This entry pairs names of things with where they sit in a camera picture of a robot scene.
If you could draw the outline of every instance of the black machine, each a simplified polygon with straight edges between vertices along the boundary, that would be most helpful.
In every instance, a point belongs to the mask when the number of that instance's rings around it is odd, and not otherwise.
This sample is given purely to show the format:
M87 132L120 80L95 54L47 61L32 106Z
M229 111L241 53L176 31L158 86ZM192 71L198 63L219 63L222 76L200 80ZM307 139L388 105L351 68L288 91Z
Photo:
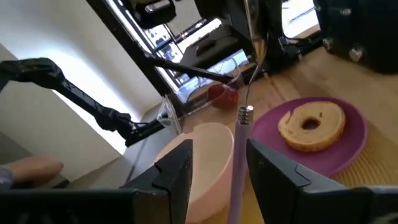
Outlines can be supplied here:
M231 80L230 77L144 53L118 21L106 0L87 1L130 56L138 61L141 70L147 72L152 84L164 91L162 95L171 93L161 87L163 84L151 80L150 76L155 73L150 67L168 68L221 83ZM154 27L175 16L171 0L168 4L158 0L122 1L142 27ZM222 17L230 21L242 36L248 36L243 1L217 1L219 7L206 7L210 2L197 1L202 17ZM259 31L264 37L267 36L268 41L264 70L283 69L294 63L300 54L322 44L319 32L295 44L284 37L281 0L254 3L262 13ZM142 65L140 62L143 61L149 66ZM47 58L0 62L0 77L15 82L32 82L60 92L92 114L101 128L117 131L126 140L127 146L162 128L157 121L133 123L128 114L100 105L70 83L62 70ZM192 147L191 140L184 141L139 177L117 190L1 192L1 220L4 223L183 224L192 183ZM397 187L347 189L253 140L247 141L246 158L265 223L398 223Z

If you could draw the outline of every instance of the white bowl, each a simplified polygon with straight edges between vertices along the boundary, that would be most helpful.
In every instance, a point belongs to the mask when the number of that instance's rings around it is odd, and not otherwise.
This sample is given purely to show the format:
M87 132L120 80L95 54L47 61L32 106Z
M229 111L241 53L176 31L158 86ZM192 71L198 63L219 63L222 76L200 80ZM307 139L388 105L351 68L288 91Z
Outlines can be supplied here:
M173 139L156 161L185 139L193 139L193 175L187 223L197 223L220 212L229 202L233 135L227 126L220 123L198 125L193 132Z

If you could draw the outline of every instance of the wooden table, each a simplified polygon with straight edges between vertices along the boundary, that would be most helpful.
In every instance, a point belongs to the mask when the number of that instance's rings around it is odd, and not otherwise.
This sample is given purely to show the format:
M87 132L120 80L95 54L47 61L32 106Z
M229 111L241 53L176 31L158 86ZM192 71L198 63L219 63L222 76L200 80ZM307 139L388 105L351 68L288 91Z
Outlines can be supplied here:
M246 87L240 90L243 96ZM355 105L368 119L369 136L360 156L332 179L346 185L398 185L398 76L374 73L319 48L290 69L252 84L249 104L254 120L281 103L305 96L333 96ZM188 118L187 126L221 122L234 132L236 110L205 109ZM204 223L226 223L228 208ZM249 177L242 223L264 223Z

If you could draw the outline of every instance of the donut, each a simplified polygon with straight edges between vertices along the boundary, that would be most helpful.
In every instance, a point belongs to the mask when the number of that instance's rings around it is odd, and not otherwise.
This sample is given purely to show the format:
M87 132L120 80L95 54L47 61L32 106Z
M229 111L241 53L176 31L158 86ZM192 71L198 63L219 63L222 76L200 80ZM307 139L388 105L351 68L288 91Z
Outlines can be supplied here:
M345 123L344 111L337 104L314 101L287 112L278 123L278 131L293 149L315 152L336 142Z

